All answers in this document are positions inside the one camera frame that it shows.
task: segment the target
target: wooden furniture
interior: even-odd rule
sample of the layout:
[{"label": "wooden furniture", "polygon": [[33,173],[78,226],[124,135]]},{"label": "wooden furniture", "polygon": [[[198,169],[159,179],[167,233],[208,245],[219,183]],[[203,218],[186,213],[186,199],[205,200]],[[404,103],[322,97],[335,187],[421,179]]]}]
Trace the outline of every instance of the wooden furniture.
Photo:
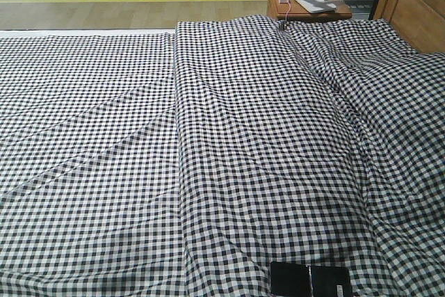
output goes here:
[{"label": "wooden furniture", "polygon": [[445,0],[379,0],[381,18],[420,52],[445,52]]},{"label": "wooden furniture", "polygon": [[[291,0],[291,10],[287,19],[289,21],[304,22],[328,22],[343,19],[350,19],[353,14],[348,5],[343,0],[330,0],[336,3],[337,9],[332,12],[309,13],[295,0]],[[289,9],[287,3],[278,3],[278,0],[268,0],[267,16],[273,19],[283,20],[286,18],[286,12]]]}]

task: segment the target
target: bed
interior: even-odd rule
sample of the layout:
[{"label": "bed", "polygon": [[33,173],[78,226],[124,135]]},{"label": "bed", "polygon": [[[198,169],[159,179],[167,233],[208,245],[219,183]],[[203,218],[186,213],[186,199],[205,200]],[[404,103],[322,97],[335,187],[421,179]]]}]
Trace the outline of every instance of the bed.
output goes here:
[{"label": "bed", "polygon": [[1,38],[2,296],[269,296],[273,261],[443,296],[444,26],[398,6]]}]

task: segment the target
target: white bed edge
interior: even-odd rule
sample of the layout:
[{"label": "white bed edge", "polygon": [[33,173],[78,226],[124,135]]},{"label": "white bed edge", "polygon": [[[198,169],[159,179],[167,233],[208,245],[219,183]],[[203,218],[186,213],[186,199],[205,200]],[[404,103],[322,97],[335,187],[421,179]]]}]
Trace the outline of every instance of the white bed edge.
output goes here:
[{"label": "white bed edge", "polygon": [[0,31],[0,38],[19,38],[32,36],[111,36],[175,33],[174,29],[76,29],[48,31]]}]

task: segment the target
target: mattress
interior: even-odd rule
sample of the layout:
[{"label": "mattress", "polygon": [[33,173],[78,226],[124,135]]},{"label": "mattress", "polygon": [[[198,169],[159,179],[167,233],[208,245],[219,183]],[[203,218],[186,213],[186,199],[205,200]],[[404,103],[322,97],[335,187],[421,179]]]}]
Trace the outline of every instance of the mattress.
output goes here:
[{"label": "mattress", "polygon": [[445,55],[384,21],[0,39],[0,291],[445,292]]}]

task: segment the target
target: wooden headboard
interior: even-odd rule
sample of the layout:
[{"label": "wooden headboard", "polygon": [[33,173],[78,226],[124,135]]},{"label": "wooden headboard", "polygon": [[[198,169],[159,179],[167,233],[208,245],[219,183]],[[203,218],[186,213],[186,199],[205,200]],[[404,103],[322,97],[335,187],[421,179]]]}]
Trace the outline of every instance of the wooden headboard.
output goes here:
[{"label": "wooden headboard", "polygon": [[380,18],[418,51],[445,52],[445,0],[379,0]]}]

